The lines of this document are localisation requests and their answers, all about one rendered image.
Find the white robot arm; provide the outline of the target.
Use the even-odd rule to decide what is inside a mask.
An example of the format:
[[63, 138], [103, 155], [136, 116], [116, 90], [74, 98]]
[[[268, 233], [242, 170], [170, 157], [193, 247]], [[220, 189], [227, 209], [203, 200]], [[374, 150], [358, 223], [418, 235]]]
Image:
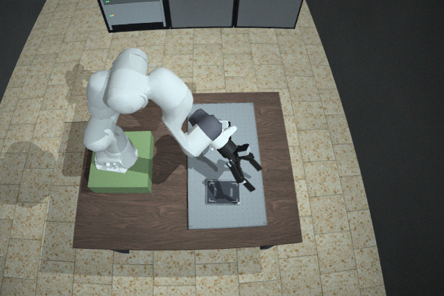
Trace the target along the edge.
[[162, 108], [163, 123], [189, 157], [198, 157], [209, 145], [211, 150], [222, 148], [237, 130], [234, 125], [223, 129], [214, 115], [198, 109], [189, 117], [193, 127], [184, 133], [181, 127], [194, 99], [174, 72], [158, 67], [147, 75], [148, 56], [134, 48], [120, 52], [112, 65], [109, 70], [94, 72], [86, 89], [91, 117], [83, 143], [95, 152], [97, 169], [125, 173], [137, 161], [137, 149], [116, 123], [120, 113], [136, 112], [147, 105], [148, 99]]

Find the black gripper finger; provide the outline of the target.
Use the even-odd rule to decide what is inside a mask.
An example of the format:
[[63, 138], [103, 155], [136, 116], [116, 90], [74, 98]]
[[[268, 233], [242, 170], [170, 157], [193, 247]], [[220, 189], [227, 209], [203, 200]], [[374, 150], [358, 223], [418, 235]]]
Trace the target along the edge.
[[242, 169], [240, 167], [240, 161], [238, 155], [235, 156], [237, 160], [237, 164], [234, 164], [232, 160], [230, 160], [226, 165], [231, 170], [237, 184], [241, 183], [243, 184], [250, 192], [255, 190], [255, 187], [244, 177], [244, 174], [242, 172]]
[[249, 155], [241, 156], [241, 158], [249, 161], [257, 171], [262, 170], [262, 167], [255, 161], [255, 157], [251, 152], [249, 152]]

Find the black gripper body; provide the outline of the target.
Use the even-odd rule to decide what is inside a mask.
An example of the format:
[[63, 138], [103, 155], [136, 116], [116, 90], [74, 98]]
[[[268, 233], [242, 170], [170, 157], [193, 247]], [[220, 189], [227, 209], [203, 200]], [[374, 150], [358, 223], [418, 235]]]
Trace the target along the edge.
[[224, 145], [222, 148], [217, 149], [217, 151], [224, 157], [228, 158], [228, 160], [232, 160], [234, 164], [237, 164], [237, 160], [235, 158], [236, 154], [234, 153], [237, 149], [237, 145], [229, 138], [226, 145]]

